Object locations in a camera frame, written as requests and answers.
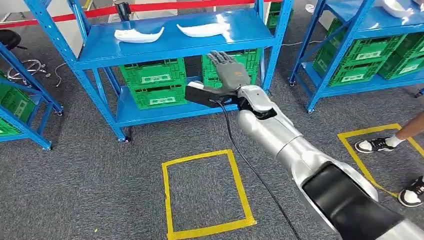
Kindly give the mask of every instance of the crate label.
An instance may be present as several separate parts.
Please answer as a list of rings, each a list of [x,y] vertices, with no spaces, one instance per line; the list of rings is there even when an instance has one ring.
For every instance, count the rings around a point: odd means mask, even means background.
[[[325,71],[326,69],[327,69],[327,64],[325,64],[325,62],[322,60],[322,59],[320,59],[319,61],[318,61],[318,65]]]
[[[355,80],[360,80],[364,78],[365,74],[359,74],[359,75],[354,75],[354,76],[345,76],[341,79],[341,82],[350,82],[350,81],[355,81]]]
[[[158,98],[158,99],[151,99],[150,105],[156,105],[156,104],[167,104],[167,103],[174,103],[175,97],[165,97],[165,98]]]
[[[336,49],[338,49],[339,48],[339,46],[340,46],[340,42],[339,42],[339,40],[337,40],[335,37],[333,37],[331,40],[330,40],[330,43],[336,48]]]
[[[356,60],[364,60],[364,59],[372,59],[372,58],[377,58],[380,57],[380,55],[382,54],[382,51],[375,51],[375,52],[369,52],[369,53],[362,53],[359,54],[356,57]]]
[[[141,78],[142,84],[150,84],[161,81],[169,81],[171,76],[169,74],[157,75],[157,76],[144,76]]]
[[[22,113],[24,112],[25,107],[27,106],[27,102],[24,100],[21,100],[19,103],[19,106],[16,108],[16,111],[14,111],[14,115],[18,118],[21,117]]]
[[[402,71],[399,72],[399,74],[404,74],[404,73],[413,71],[413,70],[417,69],[418,66],[419,66],[419,64],[415,64],[415,65],[412,65],[412,66],[405,67],[404,69],[402,69]]]

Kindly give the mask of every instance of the robotic arm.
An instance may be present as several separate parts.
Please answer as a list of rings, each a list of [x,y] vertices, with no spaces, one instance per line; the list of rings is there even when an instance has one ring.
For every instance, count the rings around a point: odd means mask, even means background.
[[[283,164],[324,228],[344,240],[424,240],[423,230],[378,202],[376,189],[359,172],[305,140],[262,88],[249,85],[243,65],[225,52],[208,57],[223,86],[190,82],[185,98],[211,108],[237,104],[241,128]]]

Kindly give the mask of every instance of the person's leg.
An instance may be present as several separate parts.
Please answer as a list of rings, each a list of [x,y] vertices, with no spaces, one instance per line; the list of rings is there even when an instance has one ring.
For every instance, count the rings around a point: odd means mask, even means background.
[[[421,112],[409,121],[394,136],[386,139],[387,144],[394,144],[395,147],[405,139],[413,137],[424,131],[424,112]],[[403,189],[397,199],[405,207],[417,207],[424,201],[424,179],[423,176],[417,178],[413,184]]]
[[[405,207],[417,207],[424,201],[424,178],[420,176],[410,186],[400,191],[397,200]]]
[[[369,154],[372,152],[393,151],[398,144],[407,138],[424,132],[424,111],[411,119],[401,130],[391,137],[380,137],[372,140],[362,140],[355,144],[358,152]]]

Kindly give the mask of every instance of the gray carpet floor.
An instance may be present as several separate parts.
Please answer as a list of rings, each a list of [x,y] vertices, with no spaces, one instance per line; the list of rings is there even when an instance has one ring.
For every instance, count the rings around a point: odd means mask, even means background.
[[[284,43],[300,42],[310,19],[306,0],[295,1]],[[17,29],[22,45],[49,70],[63,63],[38,26]],[[321,28],[313,40],[324,36]],[[324,98],[316,112],[305,111],[300,86],[290,87],[290,74],[299,45],[281,50],[271,86],[272,100],[316,147],[356,168],[337,134],[391,123],[405,124],[423,110],[424,97],[412,95],[422,85]],[[20,59],[28,53],[13,50]],[[200,69],[198,57],[186,58],[189,76]],[[1,59],[0,69],[7,64]],[[165,194],[161,164],[199,153],[232,149],[223,114],[211,114],[135,126],[133,140],[120,143],[67,66],[63,82],[39,81],[64,106],[52,115],[44,135],[52,151],[30,140],[0,143],[1,240],[164,240],[167,238]],[[120,81],[122,76],[116,72]],[[106,87],[110,100],[111,89]],[[236,142],[287,212],[303,240],[340,239],[312,218],[283,167],[239,130],[236,112],[229,114]],[[349,138],[393,134],[392,130]],[[415,140],[424,146],[424,135]],[[393,192],[424,173],[424,159],[407,142],[391,153],[359,155],[377,182]],[[294,240],[289,225],[260,181],[235,153],[257,224],[196,239]],[[175,231],[223,224],[244,217],[230,165],[225,157],[193,160],[168,167],[172,220]],[[381,202],[424,228],[424,207],[405,208],[379,192]]]

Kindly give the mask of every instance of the red barrier tape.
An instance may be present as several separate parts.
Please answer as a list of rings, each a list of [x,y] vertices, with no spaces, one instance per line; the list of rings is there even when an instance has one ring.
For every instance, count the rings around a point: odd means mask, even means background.
[[[281,2],[282,0],[264,0],[264,2]],[[168,9],[192,9],[192,8],[206,8],[213,6],[229,6],[241,4],[253,4],[255,0],[207,0],[207,1],[178,1],[178,2],[161,2],[161,3],[145,3],[145,4],[131,4],[129,8],[131,12],[142,11],[157,11]],[[115,6],[102,7],[94,10],[85,11],[87,18],[95,18],[110,14],[116,14],[117,9]],[[52,17],[55,22],[64,22],[74,20],[74,14],[60,15]],[[37,25],[37,20],[23,20],[15,22],[0,23],[0,29],[15,28],[23,26]]]

